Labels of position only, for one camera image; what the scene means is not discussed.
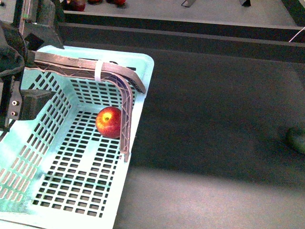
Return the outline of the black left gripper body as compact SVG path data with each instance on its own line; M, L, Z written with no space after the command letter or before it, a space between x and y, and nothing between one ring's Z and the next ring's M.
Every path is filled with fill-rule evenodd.
M42 89L22 90L24 70L34 67L34 52L21 33L0 24L0 129L10 130L14 120L33 120L55 95Z

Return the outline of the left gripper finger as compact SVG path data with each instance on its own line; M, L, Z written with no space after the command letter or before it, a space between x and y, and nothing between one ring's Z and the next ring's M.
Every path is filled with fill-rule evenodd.
M86 60L57 54L34 52L34 69L52 72L65 77L101 79L97 73L117 74L126 79L138 92L146 93L146 88L137 73L127 67L102 60Z
M35 70L34 67L26 67L28 70ZM132 90L126 79L110 73L97 73L94 78L98 82L108 81L114 84L122 98L121 102L121 133L120 133L120 153L124 154L124 162L128 162L130 154L131 122L132 122Z

